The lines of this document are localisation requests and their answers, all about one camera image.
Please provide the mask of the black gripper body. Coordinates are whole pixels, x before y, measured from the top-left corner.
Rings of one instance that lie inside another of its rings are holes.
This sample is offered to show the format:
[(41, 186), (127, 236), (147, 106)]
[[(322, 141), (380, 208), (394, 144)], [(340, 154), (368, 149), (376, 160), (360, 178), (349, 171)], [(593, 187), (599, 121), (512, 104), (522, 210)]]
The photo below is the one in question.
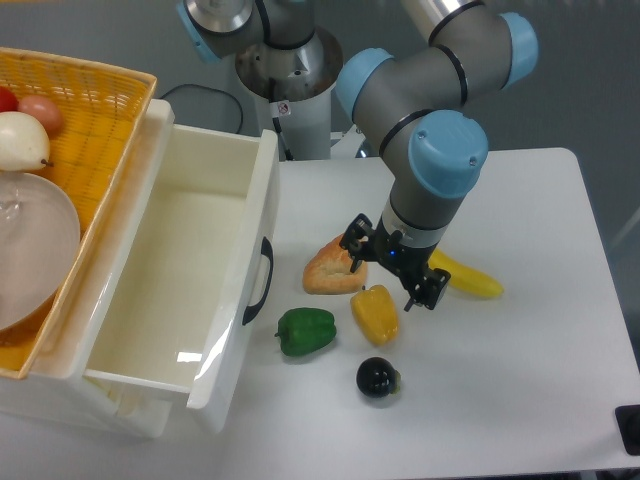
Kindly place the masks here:
[(403, 278), (412, 273), (420, 273), (429, 267), (428, 261), (435, 250), (435, 246), (410, 247), (402, 243), (403, 234), (396, 230), (388, 233), (382, 222), (373, 228), (373, 260), (380, 266), (394, 274), (403, 286)]

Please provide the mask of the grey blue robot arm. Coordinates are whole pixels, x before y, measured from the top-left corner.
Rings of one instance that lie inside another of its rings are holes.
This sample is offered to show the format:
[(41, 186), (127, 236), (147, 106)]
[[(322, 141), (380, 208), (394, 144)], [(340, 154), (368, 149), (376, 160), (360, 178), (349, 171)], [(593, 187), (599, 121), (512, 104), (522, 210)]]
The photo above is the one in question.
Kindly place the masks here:
[(529, 75), (539, 47), (525, 18), (495, 14), (482, 1), (407, 1), (404, 9), (427, 47), (398, 60), (381, 48), (344, 59), (309, 1), (177, 5), (202, 60), (234, 58), (261, 126), (276, 133), (286, 159), (328, 153), (329, 101), (339, 101), (394, 178), (380, 220), (358, 216), (340, 245), (354, 266), (379, 264), (410, 305), (431, 309), (450, 276), (429, 259), (488, 155), (484, 130), (462, 108)]

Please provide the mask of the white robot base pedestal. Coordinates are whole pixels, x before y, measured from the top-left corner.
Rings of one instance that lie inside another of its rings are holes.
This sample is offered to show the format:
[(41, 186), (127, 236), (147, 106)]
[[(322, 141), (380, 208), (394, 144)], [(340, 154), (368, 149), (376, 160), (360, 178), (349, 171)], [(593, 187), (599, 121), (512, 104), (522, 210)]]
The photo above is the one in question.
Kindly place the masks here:
[(236, 73), (253, 97), (259, 128), (279, 134), (282, 159), (330, 157), (331, 94), (342, 66), (340, 44), (321, 27), (296, 49), (260, 44), (236, 55)]

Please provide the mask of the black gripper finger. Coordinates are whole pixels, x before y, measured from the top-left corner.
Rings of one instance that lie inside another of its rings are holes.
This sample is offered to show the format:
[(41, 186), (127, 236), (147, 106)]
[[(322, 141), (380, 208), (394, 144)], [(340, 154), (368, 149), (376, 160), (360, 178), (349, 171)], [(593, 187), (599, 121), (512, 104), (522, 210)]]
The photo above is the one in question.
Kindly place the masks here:
[(433, 310), (444, 295), (451, 274), (440, 268), (423, 268), (420, 273), (412, 272), (403, 278), (403, 287), (409, 295), (404, 306), (410, 311), (413, 306), (425, 307)]
[(360, 213), (347, 226), (339, 246), (346, 251), (351, 261), (350, 273), (355, 273), (363, 262), (373, 260), (373, 225), (369, 218)]

